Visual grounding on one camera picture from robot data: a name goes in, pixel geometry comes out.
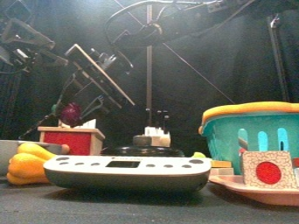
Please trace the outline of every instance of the white electronic device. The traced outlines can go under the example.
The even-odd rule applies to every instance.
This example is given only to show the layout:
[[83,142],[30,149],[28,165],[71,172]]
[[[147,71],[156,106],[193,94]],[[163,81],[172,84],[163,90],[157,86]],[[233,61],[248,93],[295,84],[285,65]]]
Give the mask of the white electronic device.
[[56,156],[42,167],[48,180],[64,188],[185,192],[205,186],[211,159]]

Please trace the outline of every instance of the pink tray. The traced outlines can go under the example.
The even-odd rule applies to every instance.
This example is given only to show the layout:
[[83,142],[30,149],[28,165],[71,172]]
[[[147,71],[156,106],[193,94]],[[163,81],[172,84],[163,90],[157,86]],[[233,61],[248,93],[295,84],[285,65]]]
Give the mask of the pink tray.
[[264,189],[245,186],[243,176],[209,176],[209,182],[224,186],[229,191],[261,203],[279,206],[299,206],[299,189]]

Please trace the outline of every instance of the red box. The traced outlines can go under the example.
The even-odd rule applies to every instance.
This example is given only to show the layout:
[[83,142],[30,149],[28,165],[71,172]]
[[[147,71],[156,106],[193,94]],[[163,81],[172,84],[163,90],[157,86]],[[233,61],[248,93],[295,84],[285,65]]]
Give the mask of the red box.
[[67,144],[71,155],[99,155],[105,136],[99,129],[69,129],[60,127],[38,127],[40,142]]

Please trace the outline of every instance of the black curtain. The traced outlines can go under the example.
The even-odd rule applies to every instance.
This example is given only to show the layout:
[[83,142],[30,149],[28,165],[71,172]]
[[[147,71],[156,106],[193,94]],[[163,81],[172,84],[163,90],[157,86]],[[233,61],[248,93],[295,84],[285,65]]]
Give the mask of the black curtain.
[[4,62],[0,62],[0,138],[6,139],[10,136],[12,119],[14,114],[14,102],[18,94],[21,73]]
[[[109,16],[137,1],[40,1],[34,29],[55,42],[53,52],[63,56],[73,44],[87,51],[112,53],[103,29]],[[145,8],[132,15],[145,22]],[[299,28],[297,10],[281,12],[279,28],[288,93],[297,102]],[[140,24],[124,15],[111,25],[111,37],[123,30],[140,29]],[[111,74],[136,105],[125,105],[97,120],[107,136],[105,146],[129,145],[133,135],[144,133],[145,113],[145,49],[139,49],[129,74],[115,69]],[[64,68],[38,68],[22,76],[17,106],[13,113],[14,139],[51,111],[63,82],[69,77]],[[169,113],[168,129],[172,147],[189,156],[195,151],[208,153],[205,139],[199,135],[201,113],[205,109],[232,103],[281,101],[273,49],[267,17],[255,13],[237,16],[204,35],[192,33],[153,46],[153,109]],[[56,125],[48,121],[44,125]],[[38,133],[28,138],[37,139]]]

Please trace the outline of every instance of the metal pole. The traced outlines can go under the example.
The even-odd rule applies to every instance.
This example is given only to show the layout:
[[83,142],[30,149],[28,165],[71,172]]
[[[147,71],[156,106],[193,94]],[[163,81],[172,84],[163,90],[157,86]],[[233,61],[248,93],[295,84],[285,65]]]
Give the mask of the metal pole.
[[268,24],[268,33],[271,38],[271,44],[273,49],[273,55],[275,55],[275,69],[280,84],[280,90],[283,95],[283,100],[285,102],[289,102],[289,94],[287,89],[287,81],[285,81],[285,70],[284,70],[284,64],[283,64],[283,57],[279,47],[279,38],[277,38],[277,27],[280,25],[280,18],[276,14],[273,17],[267,18],[267,24]]
[[[153,6],[151,4],[147,5],[147,23],[152,21]],[[145,57],[147,57],[147,70],[145,70],[145,110],[148,113],[148,126],[152,126],[152,74],[153,74],[153,47],[149,45],[145,48]]]

